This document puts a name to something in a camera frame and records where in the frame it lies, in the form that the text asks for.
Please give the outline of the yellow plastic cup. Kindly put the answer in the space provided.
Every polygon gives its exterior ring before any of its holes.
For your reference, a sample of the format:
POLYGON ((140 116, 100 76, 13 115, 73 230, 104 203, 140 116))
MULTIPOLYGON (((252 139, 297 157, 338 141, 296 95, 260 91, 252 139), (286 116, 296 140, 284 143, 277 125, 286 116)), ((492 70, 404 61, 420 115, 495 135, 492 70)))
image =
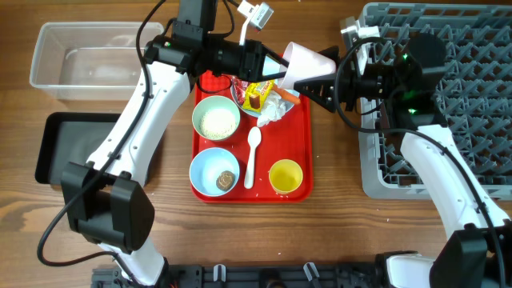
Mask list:
POLYGON ((279 160, 269 170, 269 181, 277 194, 290 194, 302 184, 302 168, 293 160, 279 160))

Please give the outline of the yellow snack wrapper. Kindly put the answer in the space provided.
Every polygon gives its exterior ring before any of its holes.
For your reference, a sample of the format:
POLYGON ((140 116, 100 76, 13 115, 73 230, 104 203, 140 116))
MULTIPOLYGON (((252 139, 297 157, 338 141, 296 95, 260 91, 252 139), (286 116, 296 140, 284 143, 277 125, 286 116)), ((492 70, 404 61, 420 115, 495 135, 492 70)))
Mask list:
POLYGON ((244 93, 242 108, 260 113, 273 86, 274 80, 249 84, 244 93))

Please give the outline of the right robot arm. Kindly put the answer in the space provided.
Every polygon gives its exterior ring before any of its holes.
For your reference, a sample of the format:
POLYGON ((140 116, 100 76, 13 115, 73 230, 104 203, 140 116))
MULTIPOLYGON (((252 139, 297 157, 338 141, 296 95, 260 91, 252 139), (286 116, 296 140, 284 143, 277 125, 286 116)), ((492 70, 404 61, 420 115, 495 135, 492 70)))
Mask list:
POLYGON ((381 102, 376 134, 395 136, 442 219, 447 241, 436 258, 416 252, 379 254, 374 280, 380 287, 508 287, 511 284, 511 220, 484 191, 457 149, 434 102, 446 74, 446 48, 438 37, 413 36, 390 65, 370 64, 357 38, 345 57, 338 48, 285 52, 284 87, 327 110, 343 114, 359 98, 381 102))

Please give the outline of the white plastic spoon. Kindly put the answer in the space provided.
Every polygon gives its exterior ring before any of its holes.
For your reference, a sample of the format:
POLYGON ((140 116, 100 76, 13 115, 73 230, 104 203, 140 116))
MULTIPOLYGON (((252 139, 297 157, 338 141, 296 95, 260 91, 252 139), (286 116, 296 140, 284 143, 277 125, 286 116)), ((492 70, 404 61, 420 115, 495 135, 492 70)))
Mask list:
POLYGON ((251 128, 248 134, 248 144, 250 147, 249 157, 246 166, 246 174, 244 178, 244 187, 251 189, 254 185, 254 174, 255 174, 255 155, 256 149, 262 141, 262 133, 257 126, 251 128))

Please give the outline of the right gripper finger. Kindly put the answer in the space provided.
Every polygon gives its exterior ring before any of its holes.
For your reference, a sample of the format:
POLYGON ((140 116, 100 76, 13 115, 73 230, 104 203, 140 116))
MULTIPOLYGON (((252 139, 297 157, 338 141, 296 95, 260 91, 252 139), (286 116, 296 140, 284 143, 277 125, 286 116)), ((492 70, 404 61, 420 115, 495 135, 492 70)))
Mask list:
POLYGON ((319 51, 318 53, 330 60, 333 60, 334 62, 340 61, 338 46, 331 46, 329 48, 319 51))
POLYGON ((325 110, 333 113, 335 74, 328 74, 297 81, 293 89, 308 97, 325 110))

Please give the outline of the white tissue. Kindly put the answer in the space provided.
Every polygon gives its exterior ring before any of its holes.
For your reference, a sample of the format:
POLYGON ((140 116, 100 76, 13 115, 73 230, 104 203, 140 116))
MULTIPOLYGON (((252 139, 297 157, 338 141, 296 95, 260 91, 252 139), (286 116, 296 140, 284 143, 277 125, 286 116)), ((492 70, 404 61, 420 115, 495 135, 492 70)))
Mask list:
POLYGON ((260 115, 257 119, 257 127, 263 127, 270 122, 280 120, 286 113, 286 104, 281 96, 274 91, 271 91, 266 98, 260 115))

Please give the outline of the orange carrot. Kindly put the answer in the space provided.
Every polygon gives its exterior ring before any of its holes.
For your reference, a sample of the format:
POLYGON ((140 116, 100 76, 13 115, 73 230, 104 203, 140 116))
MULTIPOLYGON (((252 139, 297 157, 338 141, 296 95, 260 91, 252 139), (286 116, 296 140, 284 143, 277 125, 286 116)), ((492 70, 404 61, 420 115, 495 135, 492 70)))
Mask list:
POLYGON ((273 91, 275 91, 284 101, 291 102, 294 105, 300 105, 301 100, 298 96, 295 96, 294 94, 288 92, 287 90, 274 87, 273 91))

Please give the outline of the light blue bowl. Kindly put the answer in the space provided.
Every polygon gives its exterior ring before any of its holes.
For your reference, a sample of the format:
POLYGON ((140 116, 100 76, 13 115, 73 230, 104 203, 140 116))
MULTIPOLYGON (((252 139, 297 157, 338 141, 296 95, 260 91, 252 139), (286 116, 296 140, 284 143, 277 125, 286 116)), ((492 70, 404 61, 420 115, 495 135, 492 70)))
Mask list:
POLYGON ((202 196, 220 197, 228 194, 236 187, 240 178, 240 166, 236 157, 223 148, 208 148, 197 154, 189 168, 190 183, 202 196), (235 174, 234 185, 228 191, 222 191, 216 186, 216 180, 221 172, 228 170, 235 174))

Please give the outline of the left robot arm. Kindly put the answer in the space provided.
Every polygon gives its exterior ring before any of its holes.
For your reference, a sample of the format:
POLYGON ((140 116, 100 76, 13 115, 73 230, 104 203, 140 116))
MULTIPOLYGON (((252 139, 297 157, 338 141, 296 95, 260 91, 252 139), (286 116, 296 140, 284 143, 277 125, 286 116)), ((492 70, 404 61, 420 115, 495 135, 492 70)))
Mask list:
POLYGON ((155 211, 143 187, 174 113, 205 72, 261 82, 264 61, 275 57, 259 41, 215 33, 216 12, 214 1, 183 1, 164 31, 137 47, 142 72, 126 108, 86 163, 62 174, 60 216, 111 256, 132 287, 162 286, 168 270, 149 237, 155 211))

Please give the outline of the pink plastic cup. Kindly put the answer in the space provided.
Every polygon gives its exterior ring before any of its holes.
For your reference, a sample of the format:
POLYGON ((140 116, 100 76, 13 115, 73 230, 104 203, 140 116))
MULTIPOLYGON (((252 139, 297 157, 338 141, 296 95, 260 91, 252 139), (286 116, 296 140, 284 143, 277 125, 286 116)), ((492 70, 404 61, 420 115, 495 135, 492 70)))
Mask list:
POLYGON ((285 73, 285 76, 278 80, 278 87, 281 89, 291 90, 296 82, 336 71, 334 60, 295 42, 288 44, 282 58, 288 61, 288 66, 280 65, 279 67, 279 72, 285 73))

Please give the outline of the red snack wrapper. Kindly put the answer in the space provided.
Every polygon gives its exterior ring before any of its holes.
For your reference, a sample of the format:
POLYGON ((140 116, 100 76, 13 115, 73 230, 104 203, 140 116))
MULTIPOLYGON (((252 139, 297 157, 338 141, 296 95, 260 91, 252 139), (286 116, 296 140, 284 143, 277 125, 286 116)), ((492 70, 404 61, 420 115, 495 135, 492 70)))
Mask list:
POLYGON ((246 99, 246 90, 250 85, 249 82, 240 80, 235 76, 232 77, 232 88, 234 89, 234 99, 240 106, 243 105, 246 99))

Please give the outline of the green bowl with rice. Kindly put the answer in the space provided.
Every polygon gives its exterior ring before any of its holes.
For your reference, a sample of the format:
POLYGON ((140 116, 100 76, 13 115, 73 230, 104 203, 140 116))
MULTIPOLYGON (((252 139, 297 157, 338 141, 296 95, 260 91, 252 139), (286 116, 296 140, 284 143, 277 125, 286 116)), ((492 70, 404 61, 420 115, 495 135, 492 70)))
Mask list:
POLYGON ((231 137, 241 121, 238 106, 232 99, 214 95, 201 100, 192 113, 195 131, 211 141, 223 141, 231 137))

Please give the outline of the brown chocolate cookie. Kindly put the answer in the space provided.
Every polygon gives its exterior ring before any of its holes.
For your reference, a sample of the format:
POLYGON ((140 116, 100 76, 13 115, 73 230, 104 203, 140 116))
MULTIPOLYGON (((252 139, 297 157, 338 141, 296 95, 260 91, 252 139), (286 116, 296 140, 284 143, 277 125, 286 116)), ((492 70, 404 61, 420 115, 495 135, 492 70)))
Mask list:
POLYGON ((234 185, 235 180, 235 174, 231 171, 225 170, 218 176, 216 186, 222 191, 228 191, 234 185))

